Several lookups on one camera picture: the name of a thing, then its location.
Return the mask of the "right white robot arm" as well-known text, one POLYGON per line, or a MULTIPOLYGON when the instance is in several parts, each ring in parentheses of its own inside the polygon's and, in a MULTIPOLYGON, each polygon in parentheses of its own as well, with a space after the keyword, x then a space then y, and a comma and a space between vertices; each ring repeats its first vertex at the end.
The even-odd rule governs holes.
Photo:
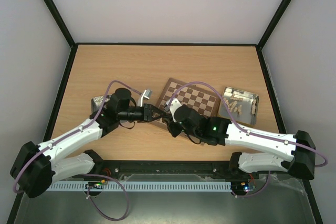
POLYGON ((173 102, 168 107, 172 115, 167 123, 173 136, 184 132, 192 141, 211 146, 240 146, 256 150, 256 154, 232 153, 229 172, 239 178, 245 173, 260 171, 286 172, 292 177, 313 180, 316 146, 305 131, 278 134, 234 124, 217 116, 205 117, 186 105, 173 102))

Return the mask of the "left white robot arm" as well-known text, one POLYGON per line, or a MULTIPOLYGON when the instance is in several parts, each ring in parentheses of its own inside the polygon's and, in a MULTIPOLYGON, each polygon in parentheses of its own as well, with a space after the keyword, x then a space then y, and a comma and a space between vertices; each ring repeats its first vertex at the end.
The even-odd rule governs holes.
POLYGON ((142 93, 135 101, 130 90, 118 88, 112 95, 104 95, 100 107, 69 132, 40 144, 24 144, 10 170, 14 187, 35 198, 60 180, 101 172, 103 159, 95 151, 75 157, 70 154, 111 133, 124 121, 145 123, 167 116, 165 111, 144 103, 145 96, 142 93))

